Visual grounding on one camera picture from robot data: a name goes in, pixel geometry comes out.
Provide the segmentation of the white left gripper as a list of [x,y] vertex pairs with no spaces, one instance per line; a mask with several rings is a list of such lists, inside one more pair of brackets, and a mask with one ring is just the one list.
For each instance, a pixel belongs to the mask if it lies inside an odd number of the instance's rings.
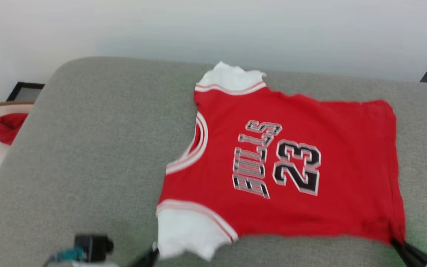
[[[127,267],[154,267],[157,260],[159,259],[159,249],[157,247],[150,248],[146,253],[133,260]],[[119,267],[118,264],[111,261],[102,262],[80,262],[73,261],[73,267]]]

